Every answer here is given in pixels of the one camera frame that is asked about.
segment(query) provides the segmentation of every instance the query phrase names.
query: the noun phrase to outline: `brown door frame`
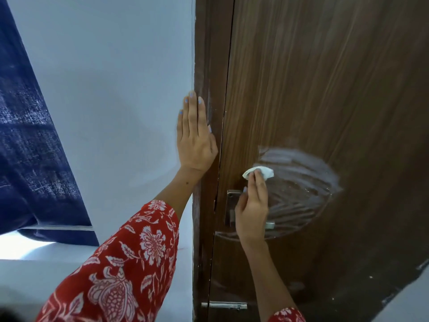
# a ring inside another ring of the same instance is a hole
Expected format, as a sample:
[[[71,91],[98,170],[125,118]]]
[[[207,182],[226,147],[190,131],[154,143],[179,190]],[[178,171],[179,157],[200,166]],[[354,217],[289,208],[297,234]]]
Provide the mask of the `brown door frame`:
[[[217,147],[222,144],[234,0],[196,0],[194,86],[207,104]],[[207,321],[220,155],[193,193],[193,310]]]

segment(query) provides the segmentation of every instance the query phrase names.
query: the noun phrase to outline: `door handle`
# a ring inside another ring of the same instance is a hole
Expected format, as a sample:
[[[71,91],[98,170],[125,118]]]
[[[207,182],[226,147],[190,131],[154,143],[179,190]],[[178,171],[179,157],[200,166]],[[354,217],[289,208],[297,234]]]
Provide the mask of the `door handle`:
[[[225,225],[229,227],[235,227],[236,226],[236,212],[235,208],[239,201],[240,190],[228,190],[227,191],[227,205],[226,205],[226,212],[225,212]],[[275,222],[266,222],[265,223],[265,229],[274,229]]]

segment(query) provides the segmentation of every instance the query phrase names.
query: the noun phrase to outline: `red garment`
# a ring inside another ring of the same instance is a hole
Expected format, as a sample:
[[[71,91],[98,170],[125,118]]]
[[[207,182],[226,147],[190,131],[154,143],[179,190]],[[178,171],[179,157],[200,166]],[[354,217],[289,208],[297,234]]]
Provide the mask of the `red garment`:
[[[152,200],[64,279],[37,322],[153,322],[176,264],[179,221],[172,207]],[[283,309],[269,322],[305,322]]]

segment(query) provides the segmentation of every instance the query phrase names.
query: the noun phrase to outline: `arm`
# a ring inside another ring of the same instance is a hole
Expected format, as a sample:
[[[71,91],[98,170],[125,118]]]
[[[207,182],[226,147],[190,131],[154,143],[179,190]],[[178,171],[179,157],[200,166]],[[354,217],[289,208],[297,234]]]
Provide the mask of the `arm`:
[[[64,279],[38,322],[153,321],[172,282],[179,220],[202,175],[217,155],[205,105],[195,92],[179,113],[181,167],[174,179]]]
[[[268,192],[257,169],[255,173],[250,173],[247,192],[241,195],[237,204],[236,228],[249,261],[262,322],[276,321],[276,316],[273,315],[276,312],[277,315],[280,314],[285,308],[291,314],[295,313],[297,307],[277,272],[264,240],[267,216]]]

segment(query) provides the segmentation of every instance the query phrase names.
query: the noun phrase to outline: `hand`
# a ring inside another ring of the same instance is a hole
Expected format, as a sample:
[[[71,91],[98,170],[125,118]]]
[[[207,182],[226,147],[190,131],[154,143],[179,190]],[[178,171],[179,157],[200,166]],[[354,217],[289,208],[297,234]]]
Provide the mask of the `hand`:
[[[247,191],[236,206],[236,230],[245,252],[265,243],[268,191],[259,169],[250,173]]]
[[[217,155],[215,136],[207,126],[206,105],[201,97],[197,100],[195,91],[183,99],[177,122],[177,149],[181,169],[196,173],[199,178]]]

